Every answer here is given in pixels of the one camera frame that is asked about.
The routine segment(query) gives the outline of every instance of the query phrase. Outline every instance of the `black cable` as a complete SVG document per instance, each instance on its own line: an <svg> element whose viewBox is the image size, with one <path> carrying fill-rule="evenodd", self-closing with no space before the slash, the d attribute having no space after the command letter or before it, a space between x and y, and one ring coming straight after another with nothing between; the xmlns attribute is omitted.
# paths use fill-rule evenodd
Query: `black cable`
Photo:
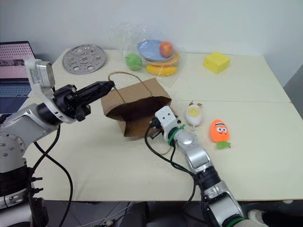
<svg viewBox="0 0 303 227"><path fill-rule="evenodd" d="M183 212L186 216L188 216L189 218L195 220L195 221L198 221L198 222L201 222L201 223L204 223L208 226L208 223L204 220L201 220L199 218L196 218L190 214L188 214L186 211L185 211L185 208L186 206L192 201L194 195L195 195L195 192L196 192L196 175L192 172L190 172L189 170L187 170L186 168L184 168L183 166L173 162L173 157L174 157L174 154L175 154L175 151L176 151L176 144L173 142L172 143L172 146L173 146L173 151L171 153L171 156L170 156L170 160L168 160L167 158L163 157L161 154L159 154L157 151L155 151L151 146L150 144L148 143L147 141L147 135L148 135L148 132L149 130L152 128L151 125L149 125L149 127L147 128L146 132L145 132L145 135L144 135L144 141L145 141L145 144L147 145L147 147L155 154L157 155L158 157L160 157L161 159L163 159L164 161L167 161L169 162L174 168L180 170L180 171L183 171L183 172L186 172L188 173L189 175L191 175L193 177L193 180L194 180L194 187L193 187L193 191L192 191L192 194L190 196L190 198L185 202L185 204L183 205L182 209L183 209ZM204 215L204 207L203 207L203 197L201 198L201 209L202 209L202 213Z"/></svg>
<svg viewBox="0 0 303 227"><path fill-rule="evenodd" d="M61 127L60 125L58 126L57 129L57 134L56 137L53 141L53 143L50 145L50 147L43 153L43 155L38 159L38 161L35 163L34 167L32 168L32 174L34 174L35 170L37 169L38 165L40 165L40 163L42 162L42 160L47 156L47 154L53 149L53 147L56 145L56 143L58 142L59 136L60 136L60 130Z"/></svg>
<svg viewBox="0 0 303 227"><path fill-rule="evenodd" d="M53 141L53 143L50 145L50 147L46 150L46 152L38 159L38 161L35 163L34 167L33 168L30 168L30 173L29 173L29 176L28 176L28 204L29 204L29 207L32 211L32 218L33 218L33 221L34 223L40 223L40 221L38 221L38 218L36 217L36 213L34 212L34 208L33 208L33 196L34 196L34 192L32 190L32 181L31 181L31 178L33 177L33 174L35 173L35 170L37 169L38 165L42 162L42 160L46 157L46 155L51 151L51 149L56 145L56 143L58 142L58 139L59 139L59 136L60 136L60 130L61 130L61 127L60 125L58 126L58 129L57 129L57 134L56 134L56 137Z"/></svg>
<svg viewBox="0 0 303 227"><path fill-rule="evenodd" d="M144 141L145 141L145 144L147 145L147 147L149 148L149 150L151 150L152 153L154 153L156 156L158 156L159 158L163 159L164 161L170 163L174 168L177 168L178 170L180 171L183 171L183 172L186 172L188 174L190 174L191 176L195 176L194 173L190 172L189 170L187 170L186 168L184 168L183 166L173 162L173 161L170 161L169 159L165 158L164 156L162 156L161 154L159 154L157 151L155 151L151 146L150 144L148 143L147 141L147 135L148 135L148 132L150 131L152 127L151 126L148 126L146 132L145 132L145 135L144 135Z"/></svg>
<svg viewBox="0 0 303 227"><path fill-rule="evenodd" d="M34 145L38 148L38 150L39 150L42 154L45 153L45 151L40 147L40 145L39 145L37 142L34 142ZM66 174L66 176L67 176L67 178L68 178L68 180L69 180L69 182L70 182L70 197L69 197L69 200L68 200L66 209L65 209L65 213L64 213L64 215L63 215L63 217L62 217L62 219L61 219L61 222L60 222L60 224L59 224L59 226L61 227L61 226L63 225L63 223L64 223L64 221L65 221L65 219L66 219L66 216L67 216L67 214L68 214L68 211L69 211L69 209L70 209L70 207L71 207L71 199L72 199L72 194L73 194L72 179L71 179L70 173L66 170L66 168L65 168L64 166L62 166L58 161L56 161L55 159L53 159L51 156L46 155L46 157L47 157L49 160L51 160L53 163L55 163L57 166L59 166L59 168L61 168L61 169L65 172L65 174Z"/></svg>

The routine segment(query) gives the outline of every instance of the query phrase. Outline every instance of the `white table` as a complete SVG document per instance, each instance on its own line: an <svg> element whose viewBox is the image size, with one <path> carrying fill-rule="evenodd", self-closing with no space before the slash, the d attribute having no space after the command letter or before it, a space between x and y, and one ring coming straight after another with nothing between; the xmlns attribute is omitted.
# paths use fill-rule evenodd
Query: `white table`
<svg viewBox="0 0 303 227"><path fill-rule="evenodd" d="M107 74L126 70L117 51L106 51L107 62L99 70L76 76L66 72L62 57L53 65L56 87L68 83L78 89ZM177 81L168 87L172 107L184 121L189 102L203 103L203 123L197 128L201 145L207 150L219 176L226 181L237 200L290 200L303 198L303 121L262 56L231 55L230 67L216 75L202 66L204 54L187 54ZM136 73L142 80L152 78ZM130 77L114 78L118 87L136 82ZM36 102L29 98L25 105ZM124 138L116 121L103 115L100 101L91 104L91 115L82 122L62 124L58 144L50 153L71 173L74 201L178 201L187 200L191 178L152 154L143 139ZM232 147L216 150L209 138L211 122L221 118L227 124ZM39 141L47 148L55 133ZM168 150L161 136L151 145ZM28 165L40 157L31 145ZM175 161L186 165L177 150ZM36 172L44 178L39 196L67 200L69 184L65 174L44 160ZM200 198L197 190L194 199Z"/></svg>

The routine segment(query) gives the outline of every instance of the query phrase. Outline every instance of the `laptop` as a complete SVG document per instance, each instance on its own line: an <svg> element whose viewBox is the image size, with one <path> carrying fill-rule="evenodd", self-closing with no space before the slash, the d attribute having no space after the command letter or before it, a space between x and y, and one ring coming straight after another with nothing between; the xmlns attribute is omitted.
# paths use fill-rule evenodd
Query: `laptop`
<svg viewBox="0 0 303 227"><path fill-rule="evenodd" d="M0 114L17 112L31 87L24 59L35 58L29 42L0 43Z"/></svg>

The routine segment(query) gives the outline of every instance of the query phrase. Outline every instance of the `green ring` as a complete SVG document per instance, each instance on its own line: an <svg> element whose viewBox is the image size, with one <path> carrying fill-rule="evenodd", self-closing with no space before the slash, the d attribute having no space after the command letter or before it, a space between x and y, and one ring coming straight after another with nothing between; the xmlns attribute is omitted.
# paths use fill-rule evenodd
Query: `green ring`
<svg viewBox="0 0 303 227"><path fill-rule="evenodd" d="M245 219L244 218L236 218L234 220L232 220L230 223L227 224L226 227L233 227L235 226L236 224L238 224L240 221L244 221Z"/></svg>
<svg viewBox="0 0 303 227"><path fill-rule="evenodd" d="M178 128L177 130L175 130L175 131L173 132L173 134L170 136L169 141L168 141L169 145L170 145L170 142L174 139L176 133L177 133L178 131L184 129L184 127L185 127L185 125L183 124L180 128Z"/></svg>

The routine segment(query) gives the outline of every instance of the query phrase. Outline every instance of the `plastic bag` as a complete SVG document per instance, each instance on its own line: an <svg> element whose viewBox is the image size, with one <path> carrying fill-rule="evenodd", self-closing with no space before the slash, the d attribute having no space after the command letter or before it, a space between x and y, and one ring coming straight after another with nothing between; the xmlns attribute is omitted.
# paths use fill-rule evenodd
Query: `plastic bag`
<svg viewBox="0 0 303 227"><path fill-rule="evenodd" d="M185 52L145 25L122 23L109 30L112 45L132 71L145 71L171 86L182 69Z"/></svg>

